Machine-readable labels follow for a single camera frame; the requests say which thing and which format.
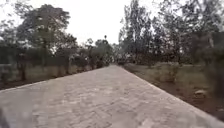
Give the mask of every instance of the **paved road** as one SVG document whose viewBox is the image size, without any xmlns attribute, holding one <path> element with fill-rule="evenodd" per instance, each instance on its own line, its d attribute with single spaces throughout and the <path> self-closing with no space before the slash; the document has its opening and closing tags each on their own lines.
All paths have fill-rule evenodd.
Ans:
<svg viewBox="0 0 224 128">
<path fill-rule="evenodd" d="M 224 128 L 117 66 L 1 91 L 0 109 L 0 128 Z"/>
</svg>

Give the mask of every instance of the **grass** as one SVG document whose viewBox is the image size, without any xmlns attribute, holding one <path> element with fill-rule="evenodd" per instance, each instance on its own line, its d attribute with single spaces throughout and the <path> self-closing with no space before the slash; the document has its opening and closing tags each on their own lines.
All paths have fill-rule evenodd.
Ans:
<svg viewBox="0 0 224 128">
<path fill-rule="evenodd" d="M 69 73 L 70 74 L 76 74 L 77 66 L 70 66 Z M 4 85 L 0 82 L 0 90 L 7 89 L 7 88 L 13 88 L 17 86 L 22 86 L 25 84 L 31 84 L 43 80 L 48 79 L 54 79 L 57 77 L 66 76 L 65 69 L 63 67 L 56 67 L 56 66 L 48 66 L 48 67 L 29 67 L 26 69 L 26 81 L 20 81 L 20 75 L 18 70 L 12 71 L 12 74 L 10 75 L 10 79 L 7 85 Z"/>
<path fill-rule="evenodd" d="M 183 65 L 179 67 L 173 83 L 166 81 L 169 77 L 167 63 L 158 63 L 152 67 L 126 64 L 124 68 L 211 115 L 216 116 L 218 109 L 224 108 L 222 99 L 214 96 L 213 86 L 204 76 L 202 66 Z M 207 98 L 203 102 L 195 101 L 194 93 L 201 89 L 207 91 Z"/>
</svg>

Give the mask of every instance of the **white sky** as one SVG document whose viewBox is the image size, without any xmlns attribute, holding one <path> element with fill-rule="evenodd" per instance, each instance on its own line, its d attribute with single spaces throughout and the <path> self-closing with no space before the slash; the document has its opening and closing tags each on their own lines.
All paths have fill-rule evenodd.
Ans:
<svg viewBox="0 0 224 128">
<path fill-rule="evenodd" d="M 118 43 L 118 34 L 122 27 L 120 23 L 124 17 L 124 6 L 131 0 L 30 0 L 34 7 L 51 4 L 61 7 L 70 13 L 67 32 L 77 37 L 78 42 L 85 42 L 88 38 L 94 41 L 107 35 L 109 43 Z M 140 0 L 153 10 L 152 0 Z"/>
</svg>

